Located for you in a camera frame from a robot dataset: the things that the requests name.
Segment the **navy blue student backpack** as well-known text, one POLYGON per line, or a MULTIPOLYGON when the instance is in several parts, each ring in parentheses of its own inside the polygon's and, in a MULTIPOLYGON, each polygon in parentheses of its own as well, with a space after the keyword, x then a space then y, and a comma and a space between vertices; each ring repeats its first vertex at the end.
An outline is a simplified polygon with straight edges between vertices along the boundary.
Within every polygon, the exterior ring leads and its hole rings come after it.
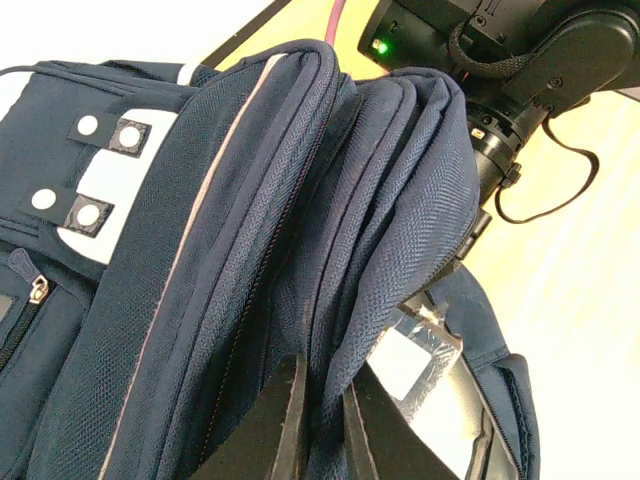
POLYGON ((299 355, 307 477, 343 479, 343 394, 422 293, 538 478, 527 363, 458 262, 480 203, 466 103, 434 69, 356 81, 315 40, 221 72, 4 69, 2 477, 186 479, 299 355))

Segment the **dark blue hardcover book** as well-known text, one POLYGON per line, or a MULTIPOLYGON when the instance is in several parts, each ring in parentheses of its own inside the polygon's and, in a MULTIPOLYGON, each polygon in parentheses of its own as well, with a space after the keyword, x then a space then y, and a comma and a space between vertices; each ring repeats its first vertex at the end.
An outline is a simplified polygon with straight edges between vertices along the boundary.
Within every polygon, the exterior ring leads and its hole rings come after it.
POLYGON ((458 479, 516 479, 487 400, 462 358, 463 339, 422 295, 392 313, 368 365, 412 432, 458 479))

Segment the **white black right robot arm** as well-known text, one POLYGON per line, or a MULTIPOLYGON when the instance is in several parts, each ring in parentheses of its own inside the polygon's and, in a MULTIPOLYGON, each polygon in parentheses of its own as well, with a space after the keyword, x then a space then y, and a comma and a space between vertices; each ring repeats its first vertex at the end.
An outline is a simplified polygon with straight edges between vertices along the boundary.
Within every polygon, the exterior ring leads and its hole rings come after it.
POLYGON ((520 178, 537 129, 600 91, 639 84, 635 1, 381 1, 358 43, 386 70, 429 67, 454 78, 482 200, 520 178))

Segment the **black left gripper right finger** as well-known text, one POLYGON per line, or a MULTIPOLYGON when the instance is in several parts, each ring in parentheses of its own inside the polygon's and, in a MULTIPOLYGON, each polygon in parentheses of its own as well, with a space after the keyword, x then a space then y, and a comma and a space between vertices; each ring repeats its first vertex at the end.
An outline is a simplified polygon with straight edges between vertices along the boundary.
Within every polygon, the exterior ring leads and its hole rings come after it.
POLYGON ((447 480, 456 475, 411 429, 369 365, 343 395, 349 477, 447 480))

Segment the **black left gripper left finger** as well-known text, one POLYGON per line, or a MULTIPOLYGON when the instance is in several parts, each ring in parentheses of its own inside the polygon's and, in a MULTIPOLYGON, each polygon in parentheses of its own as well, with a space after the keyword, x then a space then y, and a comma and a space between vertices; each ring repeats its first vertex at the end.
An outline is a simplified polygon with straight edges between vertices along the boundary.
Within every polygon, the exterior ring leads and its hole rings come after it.
POLYGON ((194 479, 301 479, 308 458, 307 362, 281 360, 238 428, 194 479))

